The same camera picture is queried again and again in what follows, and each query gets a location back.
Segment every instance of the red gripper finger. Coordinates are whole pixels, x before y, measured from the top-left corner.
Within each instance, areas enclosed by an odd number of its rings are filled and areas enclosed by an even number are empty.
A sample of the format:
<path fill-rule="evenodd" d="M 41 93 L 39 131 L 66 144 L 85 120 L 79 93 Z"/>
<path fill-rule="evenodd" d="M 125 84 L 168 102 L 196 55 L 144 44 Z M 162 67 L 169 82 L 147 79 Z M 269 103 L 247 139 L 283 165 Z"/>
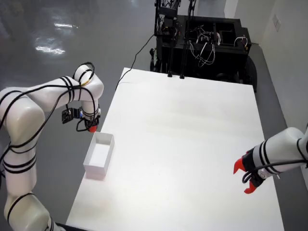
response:
<path fill-rule="evenodd" d="M 249 188 L 244 190 L 244 193 L 251 194 L 256 190 L 256 186 L 252 184 L 252 182 L 249 182 Z"/>
<path fill-rule="evenodd" d="M 234 164 L 234 170 L 233 170 L 233 174 L 235 174 L 237 172 L 237 170 L 243 170 L 244 172 L 246 172 L 244 165 L 243 165 L 243 158 L 238 159 L 235 164 Z"/>

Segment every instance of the wall outlet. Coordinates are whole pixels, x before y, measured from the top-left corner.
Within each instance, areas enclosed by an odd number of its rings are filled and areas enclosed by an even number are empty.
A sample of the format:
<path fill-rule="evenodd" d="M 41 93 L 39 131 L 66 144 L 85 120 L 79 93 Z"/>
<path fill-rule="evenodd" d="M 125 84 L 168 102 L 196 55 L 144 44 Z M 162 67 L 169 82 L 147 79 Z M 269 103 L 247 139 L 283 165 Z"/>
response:
<path fill-rule="evenodd" d="M 278 32 L 279 29 L 280 29 L 280 26 L 281 26 L 281 21 L 279 20 L 279 18 L 277 17 L 276 14 L 274 14 L 274 16 L 273 16 L 273 23 L 274 23 L 275 28 L 276 28 L 276 30 Z"/>

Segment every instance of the black strap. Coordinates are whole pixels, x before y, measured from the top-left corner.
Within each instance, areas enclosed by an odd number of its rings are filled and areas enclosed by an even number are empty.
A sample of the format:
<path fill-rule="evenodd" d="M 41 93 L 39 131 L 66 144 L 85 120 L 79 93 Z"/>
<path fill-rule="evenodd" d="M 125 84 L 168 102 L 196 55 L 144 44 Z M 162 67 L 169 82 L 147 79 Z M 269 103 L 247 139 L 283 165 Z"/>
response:
<path fill-rule="evenodd" d="M 71 87 L 73 87 L 72 81 L 71 81 L 67 76 L 63 76 L 63 78 L 65 78 L 65 79 L 69 82 L 69 84 L 71 85 Z M 73 97 L 72 97 L 72 101 L 73 101 L 74 98 L 75 98 L 75 90 L 72 90 L 71 92 L 72 92 L 72 95 L 73 95 Z"/>
<path fill-rule="evenodd" d="M 27 172 L 31 168 L 33 168 L 33 166 L 35 165 L 36 162 L 37 162 L 37 159 L 35 158 L 34 162 L 29 167 L 26 167 L 26 168 L 21 169 L 21 170 L 10 170 L 5 165 L 4 165 L 4 169 L 5 169 L 5 171 L 12 173 L 12 174 L 21 174 L 21 173 Z"/>
<path fill-rule="evenodd" d="M 299 141 L 300 141 L 300 140 L 301 140 L 301 138 L 298 139 L 297 142 L 296 142 L 296 146 L 297 146 L 298 152 L 300 153 L 300 155 L 302 156 L 302 158 L 303 158 L 304 160 L 307 160 L 306 157 L 304 156 L 304 154 L 302 153 L 302 151 L 301 151 L 300 148 L 299 148 Z"/>
<path fill-rule="evenodd" d="M 265 162 L 264 162 L 263 157 L 262 157 L 262 145 L 263 145 L 263 144 L 264 144 L 264 142 L 261 143 L 261 145 L 260 145 L 260 148 L 259 148 L 259 156 L 260 156 L 260 160 L 261 160 L 262 165 L 265 165 Z M 271 173 L 271 174 L 273 174 L 273 175 L 275 174 L 275 173 L 273 173 L 272 171 L 270 171 L 268 167 L 266 167 L 265 169 L 266 169 L 266 171 L 268 171 L 269 173 Z"/>
<path fill-rule="evenodd" d="M 51 220 L 51 228 L 50 228 L 50 231 L 53 231 L 53 219 L 50 217 L 50 220 Z"/>
<path fill-rule="evenodd" d="M 266 141 L 264 142 L 264 144 L 263 144 L 263 154 L 264 154 L 264 157 L 265 157 L 266 162 L 267 162 L 268 164 L 270 164 L 270 161 L 269 161 L 269 159 L 268 159 L 268 155 L 266 154 L 266 148 L 265 148 L 267 141 L 268 141 L 268 140 L 266 140 Z M 281 173 L 280 171 L 277 171 L 274 167 L 270 167 L 270 168 L 271 168 L 271 170 L 273 170 L 273 171 L 276 172 L 277 174 L 280 174 L 280 173 Z"/>
<path fill-rule="evenodd" d="M 97 108 L 97 110 L 95 111 L 95 113 L 87 113 L 87 112 L 85 112 L 84 110 L 83 110 L 83 108 L 81 108 L 81 110 L 82 110 L 82 113 L 85 115 L 85 116 L 93 116 L 93 115 L 95 115 L 96 113 L 98 113 L 98 108 Z"/>
<path fill-rule="evenodd" d="M 11 151 L 12 151 L 13 153 L 16 153 L 16 154 L 23 154 L 23 153 L 29 152 L 29 151 L 31 151 L 32 149 L 34 149 L 34 148 L 36 147 L 37 143 L 38 143 L 38 142 L 36 142 L 32 148 L 29 148 L 28 150 L 26 150 L 26 151 L 24 151 L 24 152 L 16 152 L 16 151 L 13 150 L 13 148 L 11 148 Z"/>
<path fill-rule="evenodd" d="M 19 91 L 19 90 L 12 90 L 12 91 L 10 91 L 10 92 L 8 92 L 8 93 L 6 93 L 5 95 L 3 95 L 3 97 L 1 98 L 1 100 L 0 100 L 0 105 L 1 105 L 1 103 L 3 102 L 3 100 L 9 95 L 9 94 L 11 94 L 11 93 L 15 93 L 15 92 L 20 92 L 20 93 L 22 93 L 21 91 Z"/>
<path fill-rule="evenodd" d="M 67 86 L 67 89 L 70 90 L 70 88 L 69 88 L 68 83 L 66 82 L 66 80 L 65 80 L 63 77 L 60 77 L 60 79 L 62 79 L 62 80 L 64 81 L 65 85 Z M 68 103 L 69 103 L 69 102 L 71 102 L 71 97 L 72 97 L 72 96 L 71 96 L 71 91 L 68 92 L 68 97 L 69 97 L 69 99 L 68 99 Z"/>
<path fill-rule="evenodd" d="M 10 208 L 10 210 L 9 210 L 8 216 L 7 216 L 7 221 L 8 221 L 9 224 L 10 224 L 10 215 L 11 215 L 11 212 L 12 212 L 13 208 L 15 207 L 15 205 L 16 205 L 21 199 L 23 199 L 24 197 L 26 197 L 26 196 L 28 196 L 28 195 L 34 195 L 34 194 L 29 192 L 29 193 L 27 193 L 27 194 L 25 194 L 25 195 L 23 195 L 23 196 L 20 196 L 20 197 L 18 197 L 18 198 L 16 199 L 16 201 L 14 201 L 14 203 L 12 204 L 12 206 L 11 206 L 11 208 Z"/>
<path fill-rule="evenodd" d="M 91 70 L 91 69 L 87 69 L 87 70 L 85 70 L 85 71 L 81 74 L 81 76 L 79 77 L 79 80 L 78 80 L 79 83 L 80 83 L 82 77 L 83 77 L 87 72 L 89 72 L 89 71 L 92 71 L 92 70 Z"/>
<path fill-rule="evenodd" d="M 33 157 L 31 160 L 29 160 L 28 162 L 26 162 L 26 163 L 24 163 L 24 164 L 21 164 L 21 165 L 10 165 L 10 164 L 6 163 L 5 161 L 3 161 L 3 163 L 4 163 L 4 165 L 5 165 L 6 167 L 10 167 L 10 168 L 21 168 L 21 167 L 26 167 L 26 166 L 28 166 L 29 164 L 31 164 L 31 163 L 35 160 L 36 156 L 37 156 L 37 155 L 35 154 L 34 157 Z"/>

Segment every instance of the reflective floor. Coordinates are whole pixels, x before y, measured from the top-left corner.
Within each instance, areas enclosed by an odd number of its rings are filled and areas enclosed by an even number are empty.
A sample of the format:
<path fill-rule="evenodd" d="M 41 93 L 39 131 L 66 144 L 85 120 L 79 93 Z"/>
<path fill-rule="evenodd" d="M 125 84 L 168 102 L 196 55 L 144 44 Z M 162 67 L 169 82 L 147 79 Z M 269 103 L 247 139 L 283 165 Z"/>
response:
<path fill-rule="evenodd" d="M 225 0 L 217 1 L 201 0 L 199 14 L 223 16 Z M 100 130 L 123 68 L 131 66 L 134 55 L 153 32 L 154 0 L 2 0 L 0 89 L 72 76 L 79 64 L 91 61 L 105 85 L 99 100 Z M 135 68 L 149 70 L 149 50 L 154 45 L 152 39 L 137 57 Z M 261 48 L 254 45 L 250 55 L 258 72 L 256 98 L 262 127 L 269 138 L 286 125 Z M 75 122 L 62 125 L 61 111 L 53 114 L 38 141 L 34 193 L 54 220 L 65 223 L 84 174 L 82 164 L 92 135 L 77 133 Z M 0 131 L 0 149 L 8 142 L 7 133 Z M 308 193 L 300 170 L 282 174 L 275 184 L 285 230 L 292 230 L 294 223 L 300 224 L 296 230 L 306 230 Z M 2 184 L 0 210 L 5 199 Z M 1 214 L 0 230 L 9 231 Z"/>

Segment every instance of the white wire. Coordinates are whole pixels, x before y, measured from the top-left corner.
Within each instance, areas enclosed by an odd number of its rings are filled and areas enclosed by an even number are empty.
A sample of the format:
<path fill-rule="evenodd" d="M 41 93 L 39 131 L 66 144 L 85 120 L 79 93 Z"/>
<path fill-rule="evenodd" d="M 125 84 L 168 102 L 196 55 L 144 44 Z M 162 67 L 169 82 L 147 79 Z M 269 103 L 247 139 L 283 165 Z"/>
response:
<path fill-rule="evenodd" d="M 234 46 L 235 46 L 236 40 L 238 40 L 238 39 L 246 39 L 245 47 L 247 46 L 247 44 L 248 44 L 248 39 L 247 39 L 245 36 L 243 36 L 243 37 L 237 37 L 237 38 L 235 39 L 235 41 L 234 41 Z"/>
<path fill-rule="evenodd" d="M 214 45 L 214 44 L 212 44 L 212 51 L 211 51 L 210 55 L 208 56 L 207 60 L 205 60 L 204 58 L 201 57 L 201 55 L 202 55 L 202 53 L 203 53 L 203 50 L 204 50 L 205 46 L 207 45 L 207 43 L 205 43 L 205 45 L 203 46 L 203 48 L 202 48 L 202 50 L 201 50 L 201 53 L 200 53 L 199 55 L 197 55 L 197 56 L 194 54 L 194 48 L 193 48 L 192 42 L 189 41 L 189 44 L 190 44 L 190 46 L 191 46 L 190 50 L 191 50 L 192 55 L 195 57 L 195 59 L 199 59 L 199 63 L 198 63 L 198 66 L 199 66 L 199 67 L 203 67 L 204 64 L 206 64 L 206 65 L 211 65 L 211 64 L 214 63 L 215 57 L 216 57 L 216 55 L 215 55 L 215 45 Z M 214 55 L 213 55 L 213 60 L 212 60 L 212 61 L 209 61 L 209 59 L 210 59 L 212 53 L 214 53 Z"/>
<path fill-rule="evenodd" d="M 218 36 L 218 45 L 220 45 L 220 34 L 217 32 L 217 36 Z"/>
<path fill-rule="evenodd" d="M 213 52 L 214 52 L 213 60 L 212 60 L 212 61 L 209 61 L 209 58 L 211 57 L 211 55 L 212 55 Z M 212 44 L 212 51 L 211 51 L 210 55 L 208 56 L 207 60 L 204 60 L 202 57 L 200 57 L 199 64 L 198 64 L 199 67 L 203 67 L 204 64 L 206 64 L 206 65 L 211 65 L 211 64 L 213 64 L 214 61 L 215 61 L 215 57 L 216 57 L 216 56 L 215 56 L 215 45 Z"/>
<path fill-rule="evenodd" d="M 204 47 L 207 45 L 207 42 L 204 44 L 204 46 L 203 46 L 203 48 L 202 48 L 202 51 L 201 51 L 201 53 L 200 53 L 200 57 L 201 57 L 201 55 L 202 55 L 202 52 L 203 52 L 203 50 L 204 50 Z"/>

